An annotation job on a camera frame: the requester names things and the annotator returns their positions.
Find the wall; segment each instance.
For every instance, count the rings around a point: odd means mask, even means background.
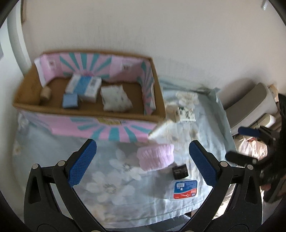
[[[49,49],[149,55],[160,77],[221,88],[225,107],[256,83],[286,93],[286,27],[262,0],[28,0],[33,60]]]
[[[0,189],[11,208],[21,216],[24,195],[12,167],[12,148],[17,129],[17,111],[12,107],[12,101],[23,75],[12,51],[7,20],[0,28],[0,44],[3,50],[3,57],[0,58]]]

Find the open box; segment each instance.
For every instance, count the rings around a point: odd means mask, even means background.
[[[81,102],[79,109],[63,109],[62,97],[73,73],[101,77],[103,86],[122,84],[133,108],[125,113],[103,111],[98,94],[96,103]],[[46,85],[52,97],[41,102]],[[121,142],[146,142],[148,133],[166,117],[152,59],[121,52],[46,52],[25,75],[13,106],[53,134]]]

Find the small blue box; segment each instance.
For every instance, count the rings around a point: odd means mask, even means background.
[[[64,109],[77,109],[78,95],[76,93],[65,93],[63,95],[62,106]]]

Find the barcode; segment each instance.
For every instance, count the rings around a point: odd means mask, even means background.
[[[92,79],[92,80],[91,80],[91,83],[90,83],[90,86],[91,86],[91,87],[94,87],[94,86],[95,86],[95,83],[96,83],[96,79]]]
[[[177,188],[185,187],[185,183],[179,183],[177,184]]]

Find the beige cylinder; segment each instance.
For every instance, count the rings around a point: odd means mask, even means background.
[[[45,86],[40,94],[40,100],[41,101],[49,101],[51,99],[51,94],[52,94],[52,90]]]

